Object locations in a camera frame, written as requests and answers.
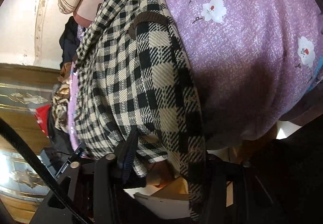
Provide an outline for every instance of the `white flower print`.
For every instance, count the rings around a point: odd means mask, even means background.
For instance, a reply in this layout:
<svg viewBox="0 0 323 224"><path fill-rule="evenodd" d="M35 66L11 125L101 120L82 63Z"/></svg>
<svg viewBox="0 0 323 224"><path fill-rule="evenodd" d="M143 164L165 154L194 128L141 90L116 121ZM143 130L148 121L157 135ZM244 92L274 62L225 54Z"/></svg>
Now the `white flower print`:
<svg viewBox="0 0 323 224"><path fill-rule="evenodd" d="M303 65L313 66L315 60L315 51L313 42L302 36L298 39L298 55L300 56Z"/></svg>
<svg viewBox="0 0 323 224"><path fill-rule="evenodd" d="M211 0L208 4L203 4L201 15L205 21L214 20L216 23L222 23L222 17L227 13L223 0Z"/></svg>

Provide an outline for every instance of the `black and white plaid fabric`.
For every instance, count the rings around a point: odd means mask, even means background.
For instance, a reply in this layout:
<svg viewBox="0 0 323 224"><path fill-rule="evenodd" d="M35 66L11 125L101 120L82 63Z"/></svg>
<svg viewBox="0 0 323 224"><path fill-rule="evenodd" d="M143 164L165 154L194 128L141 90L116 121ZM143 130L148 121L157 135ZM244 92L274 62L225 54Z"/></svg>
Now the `black and white plaid fabric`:
<svg viewBox="0 0 323 224"><path fill-rule="evenodd" d="M105 0L77 54L75 125L88 155L113 152L137 127L135 172L146 175L143 160L169 159L188 182L196 220L206 155L201 107L165 0Z"/></svg>

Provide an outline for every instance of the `white wall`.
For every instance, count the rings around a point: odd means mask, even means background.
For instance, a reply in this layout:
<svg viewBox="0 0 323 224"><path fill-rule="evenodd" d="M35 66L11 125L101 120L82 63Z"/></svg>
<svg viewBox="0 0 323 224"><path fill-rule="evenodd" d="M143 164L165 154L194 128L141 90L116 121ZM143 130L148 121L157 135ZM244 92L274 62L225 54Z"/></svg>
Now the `white wall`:
<svg viewBox="0 0 323 224"><path fill-rule="evenodd" d="M0 7L0 62L33 65L39 0L4 0Z"/></svg>

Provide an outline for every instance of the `gold trim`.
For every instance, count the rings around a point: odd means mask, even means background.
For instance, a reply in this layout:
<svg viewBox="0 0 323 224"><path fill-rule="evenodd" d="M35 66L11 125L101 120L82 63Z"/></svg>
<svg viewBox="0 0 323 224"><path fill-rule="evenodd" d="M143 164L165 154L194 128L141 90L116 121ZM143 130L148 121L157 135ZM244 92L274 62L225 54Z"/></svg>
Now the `gold trim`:
<svg viewBox="0 0 323 224"><path fill-rule="evenodd" d="M26 108L26 107L19 107L19 106L13 106L13 105L5 105L5 104L0 104L0 108L18 110L18 111L36 112L36 110L33 108Z"/></svg>
<svg viewBox="0 0 323 224"><path fill-rule="evenodd" d="M30 193L10 190L10 189L4 188L2 186L0 186L0 191L2 191L4 193L11 194L11 195L20 196L20 197L23 197L23 198L43 199L43 198L46 197L46 195L37 195L37 194L30 194Z"/></svg>
<svg viewBox="0 0 323 224"><path fill-rule="evenodd" d="M40 88L34 88L32 86L11 85L11 84L5 84L5 83L0 83L0 88L23 89L23 90L33 90L33 91L41 91L41 92L53 91L52 89L40 89Z"/></svg>
<svg viewBox="0 0 323 224"><path fill-rule="evenodd" d="M12 100L13 102L20 102L24 105L28 105L28 104L36 104L36 105L39 105L39 104L43 104L43 103L46 103L48 102L48 99L42 97L42 96L39 96L39 95L32 95L30 93L26 93L26 94L21 94L19 92L15 92L15 93L12 93L10 96L7 96L10 100Z"/></svg>
<svg viewBox="0 0 323 224"><path fill-rule="evenodd" d="M36 25L35 25L35 61L34 66L38 66L41 63L41 41L43 34L43 25L45 19L45 12L47 8L48 0L39 0L37 15L36 15Z"/></svg>

